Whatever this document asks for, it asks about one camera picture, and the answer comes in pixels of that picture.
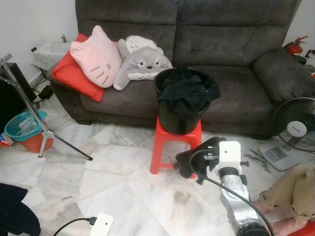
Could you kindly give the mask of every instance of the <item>black cable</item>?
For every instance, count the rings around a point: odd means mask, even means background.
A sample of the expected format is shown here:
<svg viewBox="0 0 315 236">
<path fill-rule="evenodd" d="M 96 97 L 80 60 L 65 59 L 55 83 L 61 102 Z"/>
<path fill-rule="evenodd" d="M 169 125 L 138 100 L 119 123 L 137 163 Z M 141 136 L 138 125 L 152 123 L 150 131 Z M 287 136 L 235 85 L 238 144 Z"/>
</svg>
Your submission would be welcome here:
<svg viewBox="0 0 315 236">
<path fill-rule="evenodd" d="M 252 208 L 261 216 L 261 218 L 265 221 L 265 223 L 267 224 L 267 227 L 268 227 L 268 229 L 269 229 L 269 231 L 270 231 L 270 233 L 271 233 L 271 236 L 275 236 L 275 234 L 274 234 L 274 232 L 273 232 L 273 230 L 272 230 L 272 226 L 270 225 L 268 219 L 266 218 L 266 216 L 264 216 L 263 213 L 260 212 L 260 210 L 259 210 L 257 207 L 255 207 L 254 204 L 252 204 L 252 203 L 251 203 L 250 201 L 248 201 L 246 198 L 243 198 L 241 195 L 237 194 L 237 193 L 234 192 L 233 190 L 231 190 L 231 189 L 225 187 L 224 185 L 222 185 L 222 184 L 216 182 L 216 181 L 213 180 L 213 179 L 208 178 L 207 176 L 204 176 L 204 175 L 200 174 L 199 172 L 197 172 L 197 171 L 192 167 L 192 165 L 191 165 L 192 159 L 195 157 L 196 154 L 198 154 L 198 153 L 200 153 L 200 152 L 202 152 L 202 151 L 211 152 L 211 150 L 205 150 L 205 149 L 204 149 L 204 150 L 199 150 L 199 151 L 195 152 L 193 155 L 191 155 L 191 157 L 190 157 L 190 159 L 189 159 L 189 166 L 191 167 L 192 171 L 193 171 L 196 175 L 198 175 L 198 176 L 204 178 L 205 180 L 207 180 L 207 181 L 209 181 L 209 182 L 211 182 L 211 183 L 213 183 L 213 184 L 219 186 L 220 188 L 226 190 L 227 192 L 233 194 L 234 196 L 238 197 L 239 199 L 241 199 L 242 201 L 244 201 L 245 203 L 247 203 L 248 205 L 250 205 L 250 207 L 252 207 Z"/>
<path fill-rule="evenodd" d="M 47 80 L 47 78 L 45 78 L 43 81 L 39 82 L 35 87 L 33 87 L 32 89 L 37 88 L 38 85 L 40 85 L 41 83 L 44 83 Z"/>
<path fill-rule="evenodd" d="M 43 101 L 43 99 L 41 99 L 39 102 L 32 102 L 33 104 L 38 104 L 38 103 L 40 103 L 40 102 L 42 102 Z"/>
<path fill-rule="evenodd" d="M 78 219 L 75 219 L 75 220 L 71 220 L 69 221 L 68 223 L 66 223 L 65 225 L 61 226 L 60 229 L 58 229 L 53 236 L 56 236 L 64 227 L 68 226 L 69 224 L 73 223 L 73 222 L 76 222 L 76 221 L 79 221 L 79 220 L 86 220 L 86 221 L 89 221 L 90 219 L 89 218 L 78 218 Z"/>
<path fill-rule="evenodd" d="M 40 94 L 40 92 L 39 92 L 37 89 L 35 89 L 35 88 L 33 88 L 33 91 L 34 91 L 34 92 L 38 92 L 38 95 L 36 95 L 36 97 L 38 97 L 39 94 Z"/>
</svg>

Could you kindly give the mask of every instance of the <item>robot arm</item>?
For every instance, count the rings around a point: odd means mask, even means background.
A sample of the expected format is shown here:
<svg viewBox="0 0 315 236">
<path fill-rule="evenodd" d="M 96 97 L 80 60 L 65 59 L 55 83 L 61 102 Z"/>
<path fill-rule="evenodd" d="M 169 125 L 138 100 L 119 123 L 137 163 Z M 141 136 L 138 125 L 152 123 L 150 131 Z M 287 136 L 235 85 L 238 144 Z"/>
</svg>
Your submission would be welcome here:
<svg viewBox="0 0 315 236">
<path fill-rule="evenodd" d="M 221 185 L 223 185 L 221 191 L 221 202 L 227 211 L 228 220 L 233 228 L 236 236 L 269 236 L 269 233 L 263 225 L 261 217 L 258 216 L 256 211 L 245 201 L 235 196 L 225 188 L 232 190 L 234 193 L 240 195 L 245 200 L 250 201 L 250 196 L 247 187 L 243 184 L 240 174 L 242 173 L 241 168 L 241 146 L 238 142 L 223 141 L 218 143 L 219 147 L 202 147 L 200 150 L 195 151 L 190 156 L 189 165 L 194 159 L 194 156 L 200 152 L 206 152 L 206 155 L 200 156 L 197 163 L 201 163 L 200 159 L 204 160 L 204 165 L 210 167 L 210 171 L 213 169 L 216 174 L 220 177 Z M 177 167 L 183 167 L 184 162 L 177 158 Z"/>
</svg>

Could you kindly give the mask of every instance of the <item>black bucket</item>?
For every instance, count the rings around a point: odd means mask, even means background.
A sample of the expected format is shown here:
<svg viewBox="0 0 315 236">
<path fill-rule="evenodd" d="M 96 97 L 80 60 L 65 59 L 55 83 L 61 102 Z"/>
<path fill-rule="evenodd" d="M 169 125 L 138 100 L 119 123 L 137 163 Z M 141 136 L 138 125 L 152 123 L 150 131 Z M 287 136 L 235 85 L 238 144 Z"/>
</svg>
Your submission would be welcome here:
<svg viewBox="0 0 315 236">
<path fill-rule="evenodd" d="M 174 70 L 175 68 L 170 68 L 167 70 L 164 70 L 160 73 L 158 73 L 154 79 L 154 86 L 157 92 L 157 98 L 162 94 L 163 92 L 163 83 L 164 80 L 167 78 L 169 73 Z M 209 79 L 209 77 L 195 69 L 188 68 L 192 75 L 198 75 L 201 80 L 204 82 Z M 183 120 L 179 114 L 169 111 L 167 109 L 167 102 L 161 101 L 158 103 L 158 117 L 161 126 L 169 133 L 171 134 L 177 134 L 177 135 L 184 135 L 192 132 L 194 128 L 198 125 L 198 122 L 201 118 L 202 113 L 204 113 L 210 104 L 205 104 L 205 106 L 201 109 L 200 112 L 198 112 L 195 116 L 192 116 L 190 120 L 185 121 Z"/>
</svg>

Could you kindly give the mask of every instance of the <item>white power socket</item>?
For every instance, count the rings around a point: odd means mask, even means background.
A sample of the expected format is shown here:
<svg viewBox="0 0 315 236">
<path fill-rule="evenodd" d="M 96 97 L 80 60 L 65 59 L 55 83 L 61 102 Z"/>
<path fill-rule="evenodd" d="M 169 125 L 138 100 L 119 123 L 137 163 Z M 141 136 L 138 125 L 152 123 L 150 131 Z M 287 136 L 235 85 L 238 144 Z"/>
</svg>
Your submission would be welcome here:
<svg viewBox="0 0 315 236">
<path fill-rule="evenodd" d="M 305 57 L 306 58 L 313 58 L 315 55 L 315 50 L 308 50 L 308 52 L 306 53 Z"/>
<path fill-rule="evenodd" d="M 90 236 L 107 236 L 113 220 L 112 216 L 100 213 L 93 225 Z"/>
</svg>

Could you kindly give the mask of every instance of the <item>black speaker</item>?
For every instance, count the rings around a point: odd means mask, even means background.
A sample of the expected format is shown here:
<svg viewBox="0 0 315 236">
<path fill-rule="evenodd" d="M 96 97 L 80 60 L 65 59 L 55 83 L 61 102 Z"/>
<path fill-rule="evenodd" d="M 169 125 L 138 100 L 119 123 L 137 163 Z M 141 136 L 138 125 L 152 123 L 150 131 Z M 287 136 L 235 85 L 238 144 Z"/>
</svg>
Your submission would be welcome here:
<svg viewBox="0 0 315 236">
<path fill-rule="evenodd" d="M 33 102 L 36 98 L 36 95 L 20 71 L 18 65 L 16 63 L 7 63 L 7 66 L 12 71 L 13 75 L 21 85 L 21 88 L 26 93 L 30 101 Z M 2 67 L 0 67 L 0 76 L 7 79 L 7 76 Z M 0 133 L 3 132 L 4 127 L 8 121 L 23 112 L 25 108 L 26 105 L 20 98 L 14 86 L 0 80 Z"/>
</svg>

